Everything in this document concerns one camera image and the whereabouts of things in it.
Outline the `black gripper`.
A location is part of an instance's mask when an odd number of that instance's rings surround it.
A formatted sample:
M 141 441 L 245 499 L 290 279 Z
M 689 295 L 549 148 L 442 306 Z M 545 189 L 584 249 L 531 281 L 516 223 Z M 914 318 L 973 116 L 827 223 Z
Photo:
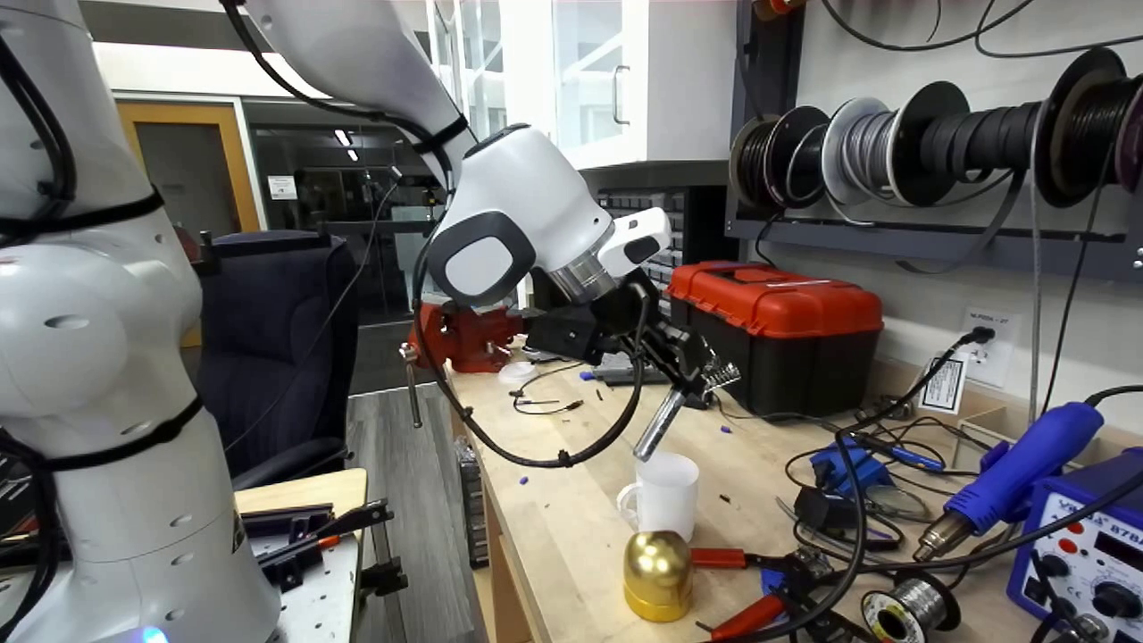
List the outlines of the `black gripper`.
M 523 330 L 531 351 L 584 364 L 597 364 L 603 355 L 628 355 L 653 364 L 671 381 L 670 409 L 703 409 L 720 388 L 740 381 L 731 360 L 701 367 L 695 381 L 686 381 L 686 335 L 661 313 L 661 293 L 643 272 L 634 272 L 592 303 L 556 295 L 555 303 L 524 306 Z

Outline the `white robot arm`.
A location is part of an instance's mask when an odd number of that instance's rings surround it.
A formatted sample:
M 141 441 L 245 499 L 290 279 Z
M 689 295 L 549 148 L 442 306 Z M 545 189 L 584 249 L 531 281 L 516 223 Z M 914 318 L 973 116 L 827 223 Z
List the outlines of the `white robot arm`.
M 698 381 L 641 263 L 670 217 L 614 217 L 536 128 L 476 139 L 390 0 L 248 0 L 315 91 L 371 108 L 454 194 L 421 260 L 442 303 L 491 306 L 528 272 L 603 313 L 623 351 Z M 0 643 L 268 643 L 280 593 L 234 503 L 224 426 L 179 335 L 323 357 L 323 272 L 195 267 L 122 135 L 79 0 L 0 0 L 0 426 L 31 468 L 35 573 Z

